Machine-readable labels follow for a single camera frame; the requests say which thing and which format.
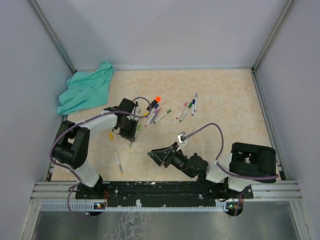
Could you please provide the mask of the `light green cap pen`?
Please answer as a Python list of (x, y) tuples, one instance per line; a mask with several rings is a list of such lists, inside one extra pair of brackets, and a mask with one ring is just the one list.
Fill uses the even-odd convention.
[(141, 125), (140, 124), (138, 124), (137, 125), (137, 128), (136, 128), (136, 131), (135, 131), (135, 135), (134, 135), (134, 141), (132, 141), (130, 144), (129, 144), (129, 148), (131, 148), (132, 147), (132, 145), (134, 144), (134, 142), (137, 140), (137, 136), (138, 136), (138, 133), (139, 133), (139, 131), (141, 130)]

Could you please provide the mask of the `yellow pen cap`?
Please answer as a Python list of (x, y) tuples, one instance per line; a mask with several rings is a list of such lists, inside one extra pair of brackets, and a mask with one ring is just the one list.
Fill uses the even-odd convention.
[(114, 136), (113, 136), (113, 134), (111, 132), (109, 133), (109, 138), (110, 138), (110, 140), (114, 139)]

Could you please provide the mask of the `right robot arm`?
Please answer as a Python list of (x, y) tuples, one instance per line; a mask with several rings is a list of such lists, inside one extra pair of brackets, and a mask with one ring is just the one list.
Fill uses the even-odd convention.
[(227, 179), (223, 192), (229, 198), (235, 198), (255, 182), (273, 184), (280, 177), (276, 171), (276, 150), (261, 145), (235, 142), (228, 156), (212, 163), (197, 153), (187, 157), (176, 142), (167, 148), (153, 149), (147, 155), (159, 167), (172, 165), (190, 178), (198, 177), (200, 182), (217, 184)]

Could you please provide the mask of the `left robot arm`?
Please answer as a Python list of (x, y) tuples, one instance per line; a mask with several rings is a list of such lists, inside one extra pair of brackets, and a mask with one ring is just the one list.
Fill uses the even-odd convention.
[(119, 130), (122, 138), (134, 142), (138, 126), (138, 120), (133, 116), (136, 109), (133, 101), (124, 98), (119, 106), (107, 107), (100, 114), (82, 122), (65, 120), (59, 127), (52, 157), (72, 170), (86, 186), (87, 194), (95, 199), (103, 195), (104, 186), (99, 183), (100, 175), (87, 161), (89, 141), (104, 131)]

